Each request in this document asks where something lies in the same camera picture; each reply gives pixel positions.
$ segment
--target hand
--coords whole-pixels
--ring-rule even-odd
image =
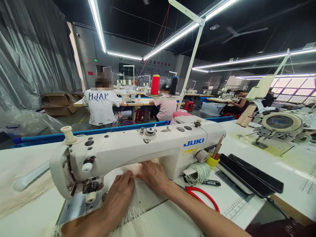
[[[100,212],[104,218],[111,219],[111,227],[114,229],[125,216],[134,188],[133,172],[127,171],[117,175],[103,203]]]
[[[152,190],[159,195],[169,197],[170,189],[177,187],[177,185],[169,180],[165,174],[164,168],[161,164],[153,163],[151,160],[141,162],[141,174],[136,177],[144,181]]]

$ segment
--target black ceiling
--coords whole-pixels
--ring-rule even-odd
[[[54,0],[70,22],[94,27],[88,0]],[[198,14],[214,0],[179,0]],[[153,45],[164,22],[167,0],[99,0],[98,7],[103,30],[117,37]],[[260,56],[302,49],[316,41],[316,0],[239,0],[230,8],[206,22],[196,58],[208,62],[228,61],[230,58]],[[163,28],[156,45],[189,21],[183,13],[170,6],[166,29]],[[210,27],[218,24],[216,30]],[[242,35],[222,44],[232,36],[226,29],[238,32],[267,28]],[[191,56],[198,30],[169,46],[175,54]]]

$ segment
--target red thread spool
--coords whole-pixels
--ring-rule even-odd
[[[160,87],[160,76],[153,75],[150,94],[151,95],[158,95],[159,87]]]

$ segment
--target juki logo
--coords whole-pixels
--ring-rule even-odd
[[[198,144],[198,143],[203,143],[204,142],[204,138],[200,138],[200,139],[195,139],[195,140],[192,140],[192,141],[188,141],[187,144],[183,144],[183,146],[190,146],[190,145],[195,145],[195,144]]]

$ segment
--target red scissors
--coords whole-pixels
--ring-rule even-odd
[[[203,202],[195,193],[193,193],[192,191],[197,191],[197,192],[200,192],[200,193],[203,193],[210,201],[211,201],[211,203],[214,205],[214,207],[215,207],[215,210],[218,212],[218,213],[220,213],[220,209],[218,208],[218,205],[217,205],[217,203],[214,201],[214,199],[212,199],[212,197],[211,196],[209,196],[209,194],[207,193],[207,192],[205,192],[204,190],[202,190],[202,189],[200,189],[200,188],[196,188],[196,187],[188,187],[188,186],[186,186],[185,187],[185,191],[188,193],[188,194],[190,194],[190,195],[192,195],[193,197],[195,197],[197,200],[199,200],[200,202],[202,202],[202,203],[204,203],[205,204],[205,202]]]

